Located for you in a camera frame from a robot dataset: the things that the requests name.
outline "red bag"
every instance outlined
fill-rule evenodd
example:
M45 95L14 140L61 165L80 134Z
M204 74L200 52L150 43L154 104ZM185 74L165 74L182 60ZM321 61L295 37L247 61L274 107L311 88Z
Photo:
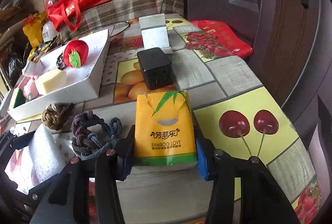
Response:
M239 56L240 58L246 58L253 54L253 49L250 45L240 40L230 27L220 21L212 20L199 20L190 21L198 28L208 33L223 47L229 50L232 54Z
M65 22L72 30L77 30L81 22L81 12L110 0L59 0L48 9L48 19L59 31L60 25ZM76 14L76 23L72 25L68 17Z

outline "metal rivet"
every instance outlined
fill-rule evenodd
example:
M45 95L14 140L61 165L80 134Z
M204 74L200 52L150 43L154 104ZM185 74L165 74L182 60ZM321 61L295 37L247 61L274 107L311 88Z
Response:
M109 149L106 151L106 155L108 156L113 156L115 154L115 150L114 149Z
M259 158L255 157L255 156L252 156L250 158L250 160L251 160L252 163L259 163Z
M214 151L214 154L216 155L216 156L222 156L223 154L224 154L224 151L222 151L221 149L216 149L215 151Z
M70 159L70 163L71 163L71 164L76 164L76 163L78 163L80 160L81 160L81 159L78 158L78 157L73 157L73 158Z

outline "green scouring pad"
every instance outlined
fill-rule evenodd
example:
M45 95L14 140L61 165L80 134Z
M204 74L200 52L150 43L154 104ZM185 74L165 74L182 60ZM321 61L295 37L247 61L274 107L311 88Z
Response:
M25 103L25 97L23 96L23 91L19 87L15 88L13 91L12 98L10 99L8 109L14 109Z

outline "brown door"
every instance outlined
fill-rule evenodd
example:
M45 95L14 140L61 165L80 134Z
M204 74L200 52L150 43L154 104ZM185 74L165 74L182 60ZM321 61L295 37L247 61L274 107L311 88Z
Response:
M316 32L319 0L184 0L189 20L226 22L250 44L248 59L282 105L296 85Z

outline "bag handle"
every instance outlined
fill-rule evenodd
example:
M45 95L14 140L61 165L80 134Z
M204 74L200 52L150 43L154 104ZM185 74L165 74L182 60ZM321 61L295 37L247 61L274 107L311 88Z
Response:
M66 25L69 27L69 29L71 31L75 31L75 30L78 29L78 27L80 25L80 22L81 22L81 19L82 19L81 11L80 11L80 8L78 6L78 0L73 0L73 2L74 2L74 7L75 7L75 13L76 13L76 23L75 23L75 25L72 25L70 23L67 15L66 15L66 12L64 10L64 4L61 4L61 6L60 6L63 21L66 23Z

